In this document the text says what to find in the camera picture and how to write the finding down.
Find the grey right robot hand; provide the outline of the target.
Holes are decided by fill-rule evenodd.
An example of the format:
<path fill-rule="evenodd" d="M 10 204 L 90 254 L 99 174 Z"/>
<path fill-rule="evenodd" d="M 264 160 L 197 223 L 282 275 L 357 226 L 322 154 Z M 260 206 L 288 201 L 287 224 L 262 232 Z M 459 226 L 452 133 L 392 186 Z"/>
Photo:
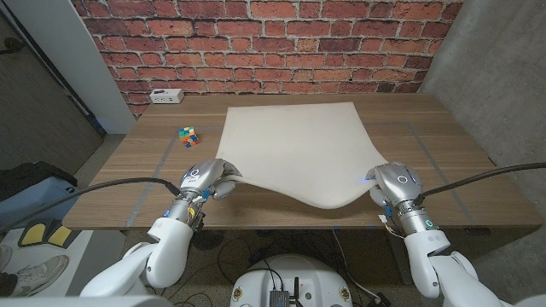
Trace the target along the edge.
<path fill-rule="evenodd" d="M 369 194 L 374 203 L 383 207 L 412 206 L 422 192 L 422 182 L 416 170 L 400 162 L 377 165 L 368 171 L 365 179 L 375 181 Z"/>

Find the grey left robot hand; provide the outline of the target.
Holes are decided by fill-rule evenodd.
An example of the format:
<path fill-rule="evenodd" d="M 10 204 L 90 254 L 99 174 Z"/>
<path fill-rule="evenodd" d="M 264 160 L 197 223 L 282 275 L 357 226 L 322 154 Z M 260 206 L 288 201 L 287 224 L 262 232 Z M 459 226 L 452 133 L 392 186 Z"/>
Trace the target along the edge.
<path fill-rule="evenodd" d="M 183 176 L 180 186 L 182 197 L 215 200 L 227 197 L 236 186 L 229 176 L 240 176 L 239 170 L 224 159 L 208 159 L 193 165 Z"/>

